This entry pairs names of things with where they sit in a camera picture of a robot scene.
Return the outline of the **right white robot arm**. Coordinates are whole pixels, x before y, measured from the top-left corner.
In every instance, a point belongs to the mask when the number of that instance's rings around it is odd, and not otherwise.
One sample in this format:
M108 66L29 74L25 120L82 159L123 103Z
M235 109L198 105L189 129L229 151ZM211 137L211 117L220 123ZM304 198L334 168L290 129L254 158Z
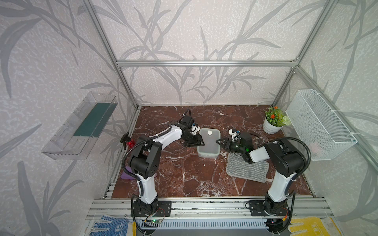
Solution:
M300 139L281 137L261 143L255 132L229 130L229 136L216 140L227 152L239 154L249 164L271 160L275 176L265 195L262 208L266 215L276 215L294 192L289 193L293 182L309 167L312 159L310 148Z

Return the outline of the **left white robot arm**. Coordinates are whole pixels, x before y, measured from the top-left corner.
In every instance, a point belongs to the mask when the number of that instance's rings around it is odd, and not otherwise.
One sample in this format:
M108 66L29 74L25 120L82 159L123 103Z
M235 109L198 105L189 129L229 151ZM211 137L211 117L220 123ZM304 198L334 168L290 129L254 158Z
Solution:
M200 127L191 114L184 113L166 130L153 136L142 135L137 143L123 156L122 170L137 180L139 197L132 201L133 216L145 216L158 211L158 194L155 189L155 173L158 170L162 150L177 140L183 140L184 147L204 146Z

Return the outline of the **grey wiping cloth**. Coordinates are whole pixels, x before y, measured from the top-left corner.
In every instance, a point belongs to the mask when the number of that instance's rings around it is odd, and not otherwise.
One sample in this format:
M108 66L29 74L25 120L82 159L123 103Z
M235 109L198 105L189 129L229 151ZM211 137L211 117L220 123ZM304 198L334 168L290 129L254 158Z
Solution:
M268 170L269 163L266 161L248 164L241 156L234 153L229 153L227 156L226 172L229 176L265 183Z

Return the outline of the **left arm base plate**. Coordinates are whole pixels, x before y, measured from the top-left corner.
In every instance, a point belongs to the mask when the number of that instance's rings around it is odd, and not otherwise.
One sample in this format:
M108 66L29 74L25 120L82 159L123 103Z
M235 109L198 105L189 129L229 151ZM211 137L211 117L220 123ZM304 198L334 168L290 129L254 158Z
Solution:
M139 199L132 204L131 216L134 217L169 217L172 210L171 201L154 201L151 204L147 204Z

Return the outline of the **lunch box lid green seal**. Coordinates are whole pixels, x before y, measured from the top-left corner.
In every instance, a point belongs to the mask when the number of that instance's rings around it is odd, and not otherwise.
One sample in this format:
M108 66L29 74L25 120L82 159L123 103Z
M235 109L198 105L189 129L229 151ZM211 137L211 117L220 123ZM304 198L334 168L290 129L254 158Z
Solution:
M220 147L216 143L216 140L221 138L221 133L219 130L211 128L201 128L199 134L202 136L206 148Z

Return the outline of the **clear lunch box base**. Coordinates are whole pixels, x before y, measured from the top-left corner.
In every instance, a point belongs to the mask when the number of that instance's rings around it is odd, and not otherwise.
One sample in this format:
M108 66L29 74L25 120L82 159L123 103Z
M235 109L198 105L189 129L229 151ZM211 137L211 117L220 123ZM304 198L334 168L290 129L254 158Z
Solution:
M206 148L205 146L197 147L198 156L201 158L217 159L220 154L220 147Z

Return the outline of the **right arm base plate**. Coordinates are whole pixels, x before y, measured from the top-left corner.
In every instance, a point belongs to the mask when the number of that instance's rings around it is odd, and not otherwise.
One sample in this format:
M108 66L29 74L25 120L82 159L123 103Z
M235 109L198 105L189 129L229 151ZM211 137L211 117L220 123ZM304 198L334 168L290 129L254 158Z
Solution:
M250 211L251 216L288 216L287 200L279 203L270 200L251 200L246 202L245 207Z

